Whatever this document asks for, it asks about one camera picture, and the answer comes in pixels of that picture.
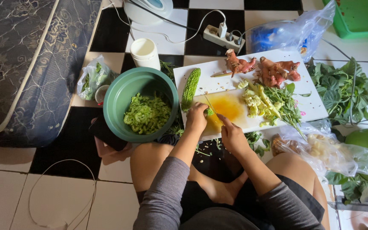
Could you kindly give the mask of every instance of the mattress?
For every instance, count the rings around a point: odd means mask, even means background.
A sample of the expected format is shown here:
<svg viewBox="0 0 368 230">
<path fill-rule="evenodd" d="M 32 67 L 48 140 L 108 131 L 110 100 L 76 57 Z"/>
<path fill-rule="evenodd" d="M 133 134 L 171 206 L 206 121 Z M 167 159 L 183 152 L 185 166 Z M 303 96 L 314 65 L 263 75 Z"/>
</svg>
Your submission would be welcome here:
<svg viewBox="0 0 368 230">
<path fill-rule="evenodd" d="M 0 146 L 59 134 L 100 0 L 0 0 Z"/>
</svg>

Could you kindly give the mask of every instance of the smartphone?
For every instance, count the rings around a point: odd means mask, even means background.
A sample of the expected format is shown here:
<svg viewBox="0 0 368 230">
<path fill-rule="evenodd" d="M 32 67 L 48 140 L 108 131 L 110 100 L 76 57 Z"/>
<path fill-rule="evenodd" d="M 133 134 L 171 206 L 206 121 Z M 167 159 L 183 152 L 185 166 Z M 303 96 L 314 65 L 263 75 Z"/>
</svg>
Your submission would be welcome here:
<svg viewBox="0 0 368 230">
<path fill-rule="evenodd" d="M 110 130 L 103 114 L 100 114 L 91 124 L 89 133 L 92 133 L 95 137 L 99 138 L 116 151 L 123 150 L 127 145 L 127 141 L 120 139 Z"/>
</svg>

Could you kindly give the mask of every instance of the knife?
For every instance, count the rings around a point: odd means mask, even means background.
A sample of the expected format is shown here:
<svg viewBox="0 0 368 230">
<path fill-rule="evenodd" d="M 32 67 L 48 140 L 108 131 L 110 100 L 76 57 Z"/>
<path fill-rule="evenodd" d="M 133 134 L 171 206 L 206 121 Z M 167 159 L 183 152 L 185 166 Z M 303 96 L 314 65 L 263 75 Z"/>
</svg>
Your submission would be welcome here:
<svg viewBox="0 0 368 230">
<path fill-rule="evenodd" d="M 214 112 L 214 113 L 215 113 L 215 115 L 217 116 L 217 112 L 215 111 L 215 109 L 214 109 L 214 107 L 212 106 L 211 102 L 209 102 L 208 97 L 207 97 L 205 94 L 204 94 L 204 97 L 205 97 L 205 99 L 207 99 L 207 102 L 208 102 L 209 106 L 211 107 L 212 112 Z"/>
</svg>

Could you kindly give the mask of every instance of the floor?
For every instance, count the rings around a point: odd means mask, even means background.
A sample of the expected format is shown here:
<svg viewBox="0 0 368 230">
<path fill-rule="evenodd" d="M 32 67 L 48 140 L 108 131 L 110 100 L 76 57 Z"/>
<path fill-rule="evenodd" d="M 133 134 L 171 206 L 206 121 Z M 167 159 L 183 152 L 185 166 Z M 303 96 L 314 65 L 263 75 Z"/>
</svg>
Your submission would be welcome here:
<svg viewBox="0 0 368 230">
<path fill-rule="evenodd" d="M 223 9 L 227 17 L 228 29 L 244 31 L 254 25 L 273 20 L 297 18 L 303 11 L 323 8 L 322 0 L 173 0 L 174 12 L 171 20 L 198 27 L 201 18 L 210 9 Z M 109 0 L 103 0 L 107 6 Z M 115 0 L 121 7 L 122 0 Z M 120 17 L 126 20 L 122 8 Z M 211 13 L 202 25 L 218 26 L 222 16 Z M 163 23 L 153 27 L 138 29 L 164 32 L 173 41 L 190 38 L 193 31 Z M 90 51 L 86 54 L 84 66 L 93 58 L 102 54 L 106 64 L 116 72 L 124 72 L 135 67 L 129 53 L 132 38 L 129 27 L 120 22 L 114 8 L 102 10 L 92 36 Z M 226 49 L 202 36 L 180 44 L 167 42 L 159 34 L 146 34 L 133 29 L 135 38 L 148 37 L 156 42 L 160 59 L 178 66 L 222 59 Z M 368 77 L 368 39 L 342 40 L 330 27 L 323 36 L 347 55 L 355 57 Z M 329 44 L 321 41 L 315 62 L 324 62 L 339 67 L 347 58 Z M 41 225 L 52 228 L 69 225 L 69 229 L 101 230 L 131 229 L 139 205 L 132 185 L 128 154 L 104 161 L 97 155 L 94 138 L 87 132 L 92 118 L 102 112 L 95 103 L 81 100 L 77 95 L 72 100 L 67 121 L 59 137 L 48 147 L 37 149 L 0 148 L 0 230 L 43 229 L 33 224 L 28 212 L 30 191 L 40 175 L 53 163 L 64 159 L 76 159 L 86 164 L 95 178 L 96 197 L 92 203 L 95 184 L 92 174 L 83 165 L 76 162 L 61 162 L 49 169 L 33 188 L 29 204 L 33 219 Z M 263 137 L 270 139 L 278 128 L 263 131 Z M 271 152 L 262 157 L 263 162 L 272 158 Z M 193 160 L 198 170 L 221 181 L 231 181 L 239 168 L 228 168 L 231 156 L 217 149 L 211 157 L 196 154 Z M 216 173 L 218 168 L 227 168 Z M 363 230 L 368 227 L 368 205 L 341 204 L 343 196 L 340 186 L 324 185 L 329 202 L 330 227 L 332 230 Z"/>
</svg>

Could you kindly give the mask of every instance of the gray sleeve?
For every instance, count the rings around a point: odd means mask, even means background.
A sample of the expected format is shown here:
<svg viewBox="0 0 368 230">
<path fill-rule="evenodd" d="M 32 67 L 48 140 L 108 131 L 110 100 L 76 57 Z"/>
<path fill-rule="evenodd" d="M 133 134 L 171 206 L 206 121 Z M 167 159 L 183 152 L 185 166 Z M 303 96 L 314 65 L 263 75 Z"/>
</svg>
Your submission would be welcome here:
<svg viewBox="0 0 368 230">
<path fill-rule="evenodd" d="M 283 182 L 259 196 L 258 201 L 276 230 L 325 229 L 308 207 Z"/>
<path fill-rule="evenodd" d="M 167 157 L 144 194 L 133 229 L 177 230 L 182 214 L 180 201 L 189 174 L 186 163 Z"/>
</svg>

